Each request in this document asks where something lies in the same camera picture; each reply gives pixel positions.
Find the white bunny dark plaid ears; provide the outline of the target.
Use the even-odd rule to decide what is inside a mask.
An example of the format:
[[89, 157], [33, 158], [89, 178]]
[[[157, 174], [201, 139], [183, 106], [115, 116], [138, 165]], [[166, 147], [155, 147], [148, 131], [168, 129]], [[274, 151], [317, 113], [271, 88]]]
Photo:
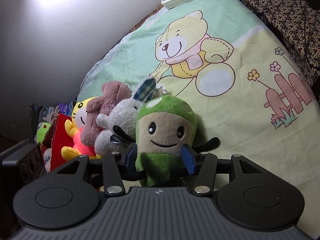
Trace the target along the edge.
[[148, 101], [161, 95], [154, 77], [144, 78], [128, 99], [121, 100], [109, 115], [99, 114], [96, 122], [103, 130], [97, 136], [94, 150], [98, 158], [112, 152], [125, 150], [135, 141], [136, 118], [139, 110]]

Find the green mushroom plush toy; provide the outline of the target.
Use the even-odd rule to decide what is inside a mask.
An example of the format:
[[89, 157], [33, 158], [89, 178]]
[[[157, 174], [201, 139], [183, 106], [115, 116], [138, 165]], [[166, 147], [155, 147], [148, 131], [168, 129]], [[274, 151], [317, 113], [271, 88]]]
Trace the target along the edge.
[[213, 137], [193, 146], [196, 130], [196, 115], [184, 100], [164, 95], [147, 102], [137, 114], [136, 138], [131, 142], [137, 145], [137, 181], [143, 187], [187, 185], [190, 175], [181, 158], [182, 146], [202, 153], [220, 145]]

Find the mauve teddy bear plush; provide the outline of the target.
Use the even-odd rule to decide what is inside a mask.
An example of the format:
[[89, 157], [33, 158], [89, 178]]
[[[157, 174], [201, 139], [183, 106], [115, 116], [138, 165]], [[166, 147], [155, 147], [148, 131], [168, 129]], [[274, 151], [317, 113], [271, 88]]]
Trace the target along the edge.
[[116, 105], [131, 96], [129, 86], [119, 81], [106, 82], [101, 87], [102, 96], [93, 98], [87, 103], [87, 118], [80, 139], [85, 146], [93, 147], [102, 128], [96, 119], [99, 114], [109, 115]]

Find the green frog plush toy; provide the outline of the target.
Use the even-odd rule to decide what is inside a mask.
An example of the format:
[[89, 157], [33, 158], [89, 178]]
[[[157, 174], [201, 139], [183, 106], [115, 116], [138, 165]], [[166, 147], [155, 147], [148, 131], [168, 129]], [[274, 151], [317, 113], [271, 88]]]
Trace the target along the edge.
[[37, 126], [36, 135], [34, 140], [37, 144], [41, 145], [44, 141], [46, 133], [49, 131], [51, 124], [48, 122], [40, 122]]

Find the red cardboard box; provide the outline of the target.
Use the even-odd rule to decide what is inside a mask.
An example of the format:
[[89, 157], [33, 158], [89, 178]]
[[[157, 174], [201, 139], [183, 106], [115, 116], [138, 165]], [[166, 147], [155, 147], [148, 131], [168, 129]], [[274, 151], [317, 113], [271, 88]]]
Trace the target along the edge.
[[58, 114], [42, 142], [41, 152], [47, 172], [66, 163], [67, 161], [61, 155], [61, 148], [74, 145], [73, 139], [65, 131], [66, 120], [71, 120], [71, 118]]

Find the yellow tiger plush pink belly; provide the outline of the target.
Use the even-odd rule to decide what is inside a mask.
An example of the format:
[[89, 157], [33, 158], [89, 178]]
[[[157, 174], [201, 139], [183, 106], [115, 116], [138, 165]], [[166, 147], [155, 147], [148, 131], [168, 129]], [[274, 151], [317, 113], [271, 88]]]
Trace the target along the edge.
[[85, 146], [80, 139], [87, 118], [86, 106], [88, 102], [94, 98], [96, 98], [96, 96], [76, 103], [72, 110], [71, 120], [65, 121], [65, 131], [74, 142], [72, 147], [63, 146], [63, 148], [61, 148], [61, 155], [66, 161], [70, 161], [79, 155], [87, 155], [89, 159], [97, 158], [94, 148]]

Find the purple plastic package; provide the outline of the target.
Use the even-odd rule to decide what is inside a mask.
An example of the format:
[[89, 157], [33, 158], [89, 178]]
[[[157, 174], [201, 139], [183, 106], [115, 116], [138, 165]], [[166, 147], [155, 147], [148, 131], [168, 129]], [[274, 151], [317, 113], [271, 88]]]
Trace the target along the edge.
[[59, 107], [59, 113], [64, 114], [66, 116], [69, 115], [69, 105], [68, 104], [59, 103], [58, 107]]

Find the green bear print bedsheet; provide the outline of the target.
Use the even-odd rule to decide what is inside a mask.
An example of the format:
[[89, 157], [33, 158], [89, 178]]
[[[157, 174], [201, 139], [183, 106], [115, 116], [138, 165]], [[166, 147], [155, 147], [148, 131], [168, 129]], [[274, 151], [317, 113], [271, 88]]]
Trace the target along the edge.
[[319, 105], [261, 20], [237, 0], [163, 9], [92, 67], [78, 100], [148, 75], [195, 111], [198, 143], [218, 137], [220, 158], [242, 154], [295, 185], [305, 199], [298, 225], [319, 235]]

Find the brown patterned cushion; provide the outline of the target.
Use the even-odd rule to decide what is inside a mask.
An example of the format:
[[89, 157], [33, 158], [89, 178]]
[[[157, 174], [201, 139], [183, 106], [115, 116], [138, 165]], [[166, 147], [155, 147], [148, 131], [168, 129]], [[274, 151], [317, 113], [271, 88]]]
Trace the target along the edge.
[[319, 81], [319, 0], [245, 0], [259, 11], [310, 86]]

